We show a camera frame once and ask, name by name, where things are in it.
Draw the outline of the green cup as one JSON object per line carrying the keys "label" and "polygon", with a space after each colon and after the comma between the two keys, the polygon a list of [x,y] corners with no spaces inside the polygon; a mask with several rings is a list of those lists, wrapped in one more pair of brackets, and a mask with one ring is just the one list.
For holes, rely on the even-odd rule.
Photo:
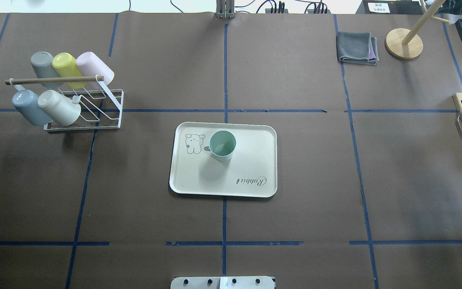
{"label": "green cup", "polygon": [[228,130],[219,130],[210,138],[209,148],[213,158],[220,162],[229,162],[236,149],[236,137]]}

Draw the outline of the cream rabbit tray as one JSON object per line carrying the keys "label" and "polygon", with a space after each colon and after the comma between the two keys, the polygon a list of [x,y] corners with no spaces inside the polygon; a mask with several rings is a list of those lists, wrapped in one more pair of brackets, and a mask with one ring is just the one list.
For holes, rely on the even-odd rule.
{"label": "cream rabbit tray", "polygon": [[[211,136],[227,130],[237,145],[229,161],[211,152]],[[277,192],[277,133],[270,126],[183,122],[176,128],[169,176],[179,194],[271,197]]]}

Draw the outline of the pink cup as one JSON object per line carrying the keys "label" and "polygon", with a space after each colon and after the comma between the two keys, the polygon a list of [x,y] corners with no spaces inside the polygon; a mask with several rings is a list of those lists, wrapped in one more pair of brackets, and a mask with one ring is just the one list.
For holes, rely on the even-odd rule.
{"label": "pink cup", "polygon": [[76,58],[76,65],[84,76],[102,75],[109,85],[114,79],[114,71],[94,52],[87,51]]}

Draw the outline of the beige cup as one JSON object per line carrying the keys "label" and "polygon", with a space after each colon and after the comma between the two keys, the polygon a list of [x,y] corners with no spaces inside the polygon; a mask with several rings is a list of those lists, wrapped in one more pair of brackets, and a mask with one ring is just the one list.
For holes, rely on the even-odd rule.
{"label": "beige cup", "polygon": [[37,105],[53,121],[61,126],[69,126],[79,118],[81,106],[55,90],[46,90],[38,97]]}

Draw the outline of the yellow cup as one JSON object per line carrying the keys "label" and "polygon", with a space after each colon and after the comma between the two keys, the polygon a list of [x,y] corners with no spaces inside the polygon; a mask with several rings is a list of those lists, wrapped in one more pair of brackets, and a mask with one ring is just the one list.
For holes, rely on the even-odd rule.
{"label": "yellow cup", "polygon": [[69,53],[59,53],[53,57],[53,68],[59,77],[83,77],[76,65],[76,59]]}

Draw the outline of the grey cup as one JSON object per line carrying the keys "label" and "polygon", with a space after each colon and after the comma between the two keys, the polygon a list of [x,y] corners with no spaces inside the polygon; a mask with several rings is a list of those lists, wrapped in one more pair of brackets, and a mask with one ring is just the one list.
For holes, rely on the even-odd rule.
{"label": "grey cup", "polygon": [[38,78],[59,77],[59,74],[53,67],[53,55],[46,51],[33,54],[30,58],[33,70]]}

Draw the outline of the blue cup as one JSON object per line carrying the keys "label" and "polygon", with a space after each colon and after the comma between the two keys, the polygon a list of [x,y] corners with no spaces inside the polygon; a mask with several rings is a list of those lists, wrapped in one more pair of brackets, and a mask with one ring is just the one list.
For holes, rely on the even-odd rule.
{"label": "blue cup", "polygon": [[27,119],[33,126],[44,126],[53,119],[39,106],[39,96],[31,90],[20,90],[12,97],[12,105]]}

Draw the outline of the folded grey cloth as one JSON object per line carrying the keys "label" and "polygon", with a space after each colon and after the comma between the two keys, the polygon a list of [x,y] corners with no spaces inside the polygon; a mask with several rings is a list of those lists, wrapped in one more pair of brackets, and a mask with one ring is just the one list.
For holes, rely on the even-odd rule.
{"label": "folded grey cloth", "polygon": [[371,33],[339,31],[336,36],[337,60],[376,66],[379,61],[377,38]]}

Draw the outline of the black power strip box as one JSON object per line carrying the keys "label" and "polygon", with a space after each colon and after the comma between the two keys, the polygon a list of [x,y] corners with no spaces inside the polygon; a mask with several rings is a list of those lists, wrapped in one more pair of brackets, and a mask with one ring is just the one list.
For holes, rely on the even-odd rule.
{"label": "black power strip box", "polygon": [[420,2],[411,0],[362,0],[356,13],[423,15]]}

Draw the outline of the wooden mug tree stand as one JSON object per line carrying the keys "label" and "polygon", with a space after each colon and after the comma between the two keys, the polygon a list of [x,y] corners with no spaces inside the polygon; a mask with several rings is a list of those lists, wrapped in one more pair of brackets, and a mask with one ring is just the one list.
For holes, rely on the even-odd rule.
{"label": "wooden mug tree stand", "polygon": [[451,20],[435,16],[435,13],[445,2],[444,0],[435,0],[429,8],[425,7],[423,0],[420,2],[424,13],[412,29],[396,28],[390,31],[385,38],[385,48],[394,57],[403,60],[413,60],[421,55],[423,43],[417,33],[430,19],[443,22],[444,24],[451,24]]}

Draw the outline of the aluminium frame post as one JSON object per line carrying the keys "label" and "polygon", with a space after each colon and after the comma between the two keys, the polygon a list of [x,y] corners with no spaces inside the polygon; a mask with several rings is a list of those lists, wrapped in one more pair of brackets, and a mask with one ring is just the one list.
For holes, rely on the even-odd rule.
{"label": "aluminium frame post", "polygon": [[236,15],[234,0],[216,0],[216,18],[233,19]]}

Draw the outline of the pedestal base plate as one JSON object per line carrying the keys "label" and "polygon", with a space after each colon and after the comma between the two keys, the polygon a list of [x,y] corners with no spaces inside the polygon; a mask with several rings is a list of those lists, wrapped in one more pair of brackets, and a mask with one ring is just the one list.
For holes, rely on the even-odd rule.
{"label": "pedestal base plate", "polygon": [[205,276],[176,277],[171,289],[275,289],[274,277],[269,276]]}

